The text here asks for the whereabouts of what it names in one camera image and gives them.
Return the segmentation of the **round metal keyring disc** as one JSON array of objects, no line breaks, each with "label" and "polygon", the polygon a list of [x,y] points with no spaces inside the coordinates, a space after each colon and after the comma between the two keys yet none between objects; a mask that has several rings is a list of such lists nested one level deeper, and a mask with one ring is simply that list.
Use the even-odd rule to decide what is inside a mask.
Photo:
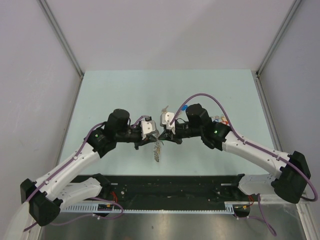
[{"label": "round metal keyring disc", "polygon": [[153,148],[153,156],[154,160],[159,163],[160,162],[160,156],[161,156],[161,149],[162,149],[162,144],[160,143],[160,140],[155,142],[154,148]]}]

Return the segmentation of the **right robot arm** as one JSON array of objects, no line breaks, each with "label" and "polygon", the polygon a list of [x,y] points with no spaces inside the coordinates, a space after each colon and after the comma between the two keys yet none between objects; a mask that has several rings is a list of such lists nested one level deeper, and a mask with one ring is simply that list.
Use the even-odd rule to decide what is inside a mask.
[{"label": "right robot arm", "polygon": [[297,204],[303,198],[311,173],[302,153],[277,151],[238,136],[229,125],[214,121],[199,103],[188,106],[185,113],[188,120],[180,123],[174,118],[175,113],[162,111],[160,140],[180,145],[183,139],[199,137],[208,148],[234,154],[267,171],[263,175],[241,174],[230,188],[235,200],[242,201],[248,195],[276,194]]}]

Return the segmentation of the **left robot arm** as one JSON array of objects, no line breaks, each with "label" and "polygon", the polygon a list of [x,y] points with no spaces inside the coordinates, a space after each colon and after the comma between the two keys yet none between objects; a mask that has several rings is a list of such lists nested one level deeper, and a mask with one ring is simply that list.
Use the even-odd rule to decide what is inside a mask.
[{"label": "left robot arm", "polygon": [[107,121],[93,126],[80,147],[37,180],[25,179],[20,184],[22,203],[28,203],[28,213],[43,227],[57,218],[61,209],[76,202],[95,198],[105,200],[110,196],[109,182],[96,174],[88,183],[72,186],[67,193],[65,187],[85,168],[103,158],[116,148],[117,143],[133,143],[134,148],[156,142],[156,123],[151,116],[141,116],[133,125],[130,114],[124,109],[115,109]]}]

